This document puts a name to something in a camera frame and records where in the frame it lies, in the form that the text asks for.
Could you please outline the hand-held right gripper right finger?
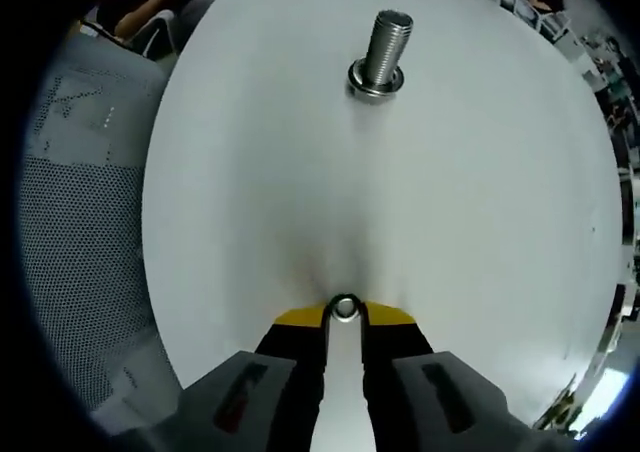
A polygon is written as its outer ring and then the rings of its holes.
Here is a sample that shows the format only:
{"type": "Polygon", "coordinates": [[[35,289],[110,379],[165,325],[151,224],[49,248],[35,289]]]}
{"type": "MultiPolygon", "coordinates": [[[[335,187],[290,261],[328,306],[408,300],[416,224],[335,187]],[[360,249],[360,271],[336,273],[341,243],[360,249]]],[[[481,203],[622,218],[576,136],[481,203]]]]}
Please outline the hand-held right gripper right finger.
{"type": "Polygon", "coordinates": [[[512,415],[505,394],[450,352],[436,352],[415,319],[367,301],[363,392],[379,451],[572,451],[572,439],[512,415]]]}

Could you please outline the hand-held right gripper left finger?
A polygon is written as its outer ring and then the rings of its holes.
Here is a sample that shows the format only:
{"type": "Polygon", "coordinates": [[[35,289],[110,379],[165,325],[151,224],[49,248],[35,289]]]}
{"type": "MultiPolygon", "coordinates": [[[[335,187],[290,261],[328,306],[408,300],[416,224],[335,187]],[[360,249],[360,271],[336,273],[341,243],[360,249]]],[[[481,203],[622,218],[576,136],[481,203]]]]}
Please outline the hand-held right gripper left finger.
{"type": "Polygon", "coordinates": [[[253,351],[183,390],[176,411],[124,435],[127,451],[308,451],[324,395],[326,304],[291,309],[253,351]]]}

